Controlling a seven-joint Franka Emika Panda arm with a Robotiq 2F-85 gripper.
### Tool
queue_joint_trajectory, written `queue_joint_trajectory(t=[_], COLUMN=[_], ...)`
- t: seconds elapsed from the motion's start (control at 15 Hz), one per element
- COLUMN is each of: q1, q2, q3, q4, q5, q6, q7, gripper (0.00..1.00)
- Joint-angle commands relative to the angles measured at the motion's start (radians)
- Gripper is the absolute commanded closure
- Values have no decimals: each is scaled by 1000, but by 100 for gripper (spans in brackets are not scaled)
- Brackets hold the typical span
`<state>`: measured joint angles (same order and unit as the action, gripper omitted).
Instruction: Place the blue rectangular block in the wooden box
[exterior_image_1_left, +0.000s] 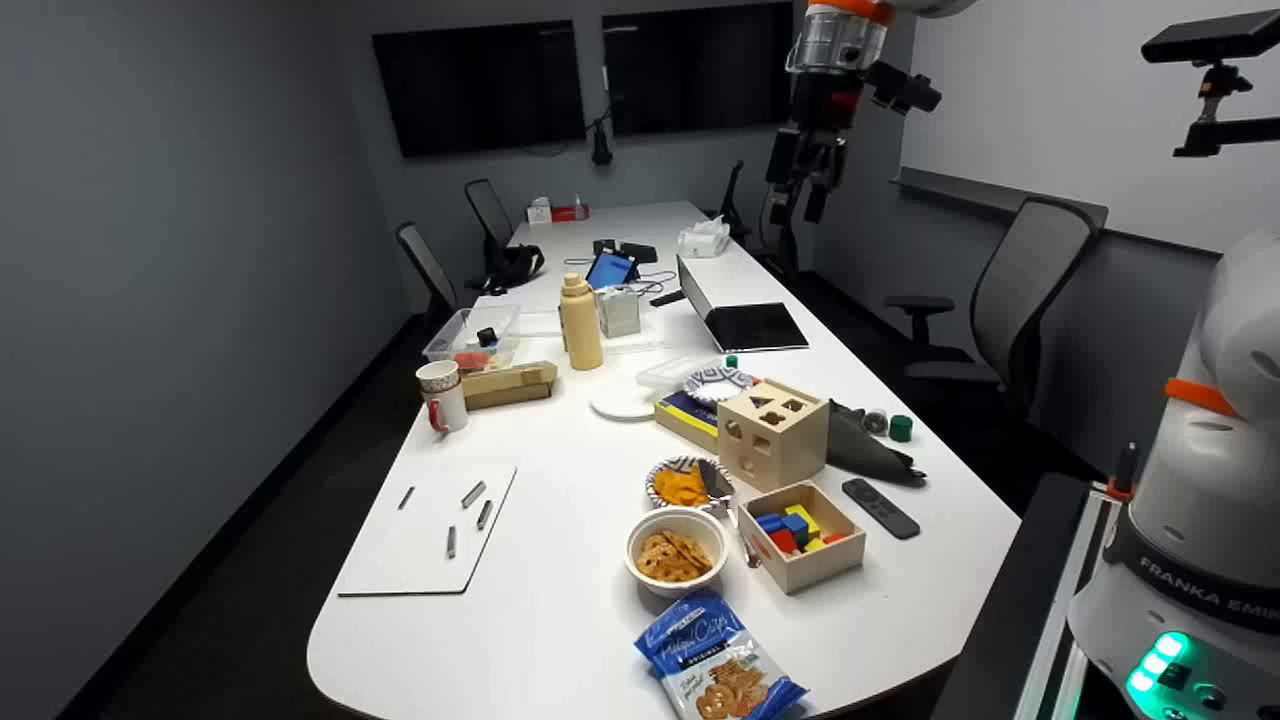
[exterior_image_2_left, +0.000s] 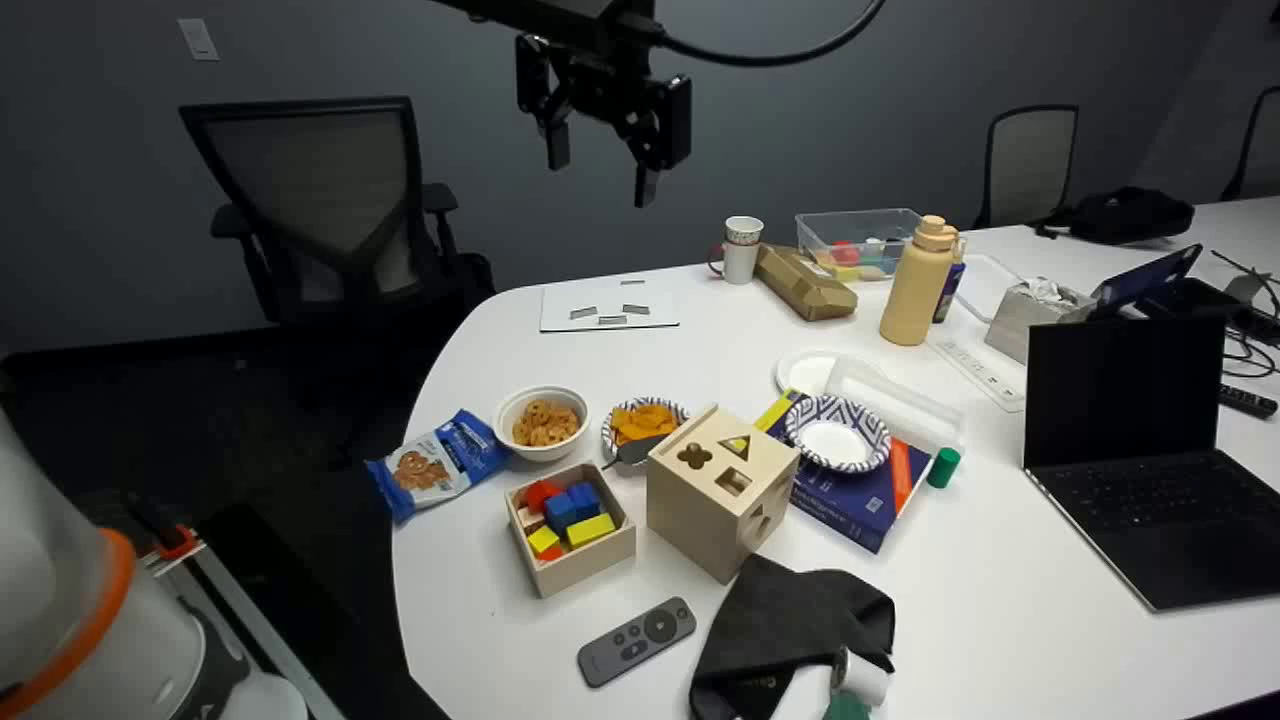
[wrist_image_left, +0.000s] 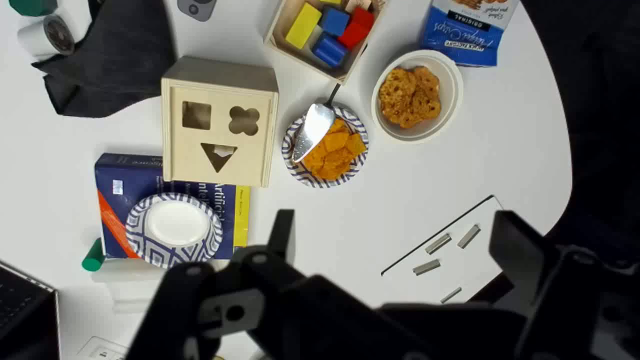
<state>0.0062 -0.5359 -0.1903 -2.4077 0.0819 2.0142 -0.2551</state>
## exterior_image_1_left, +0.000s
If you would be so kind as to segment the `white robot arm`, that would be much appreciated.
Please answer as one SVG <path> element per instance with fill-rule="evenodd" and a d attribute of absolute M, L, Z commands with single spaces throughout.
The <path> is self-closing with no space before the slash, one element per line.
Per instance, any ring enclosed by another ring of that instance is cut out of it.
<path fill-rule="evenodd" d="M 1212 278 L 1131 498 L 1093 491 L 1019 720 L 1098 672 L 1131 720 L 1280 720 L 1280 231 Z"/>

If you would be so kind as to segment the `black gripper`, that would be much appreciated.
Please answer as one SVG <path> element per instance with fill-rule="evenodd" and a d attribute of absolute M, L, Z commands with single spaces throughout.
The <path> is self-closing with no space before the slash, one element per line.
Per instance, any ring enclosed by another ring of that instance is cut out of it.
<path fill-rule="evenodd" d="M 845 175 L 845 138 L 839 133 L 805 133 L 797 123 L 779 127 L 767 155 L 767 197 L 762 227 L 779 237 L 792 227 L 792 191 L 807 190 L 805 222 L 821 225 L 829 191 Z"/>

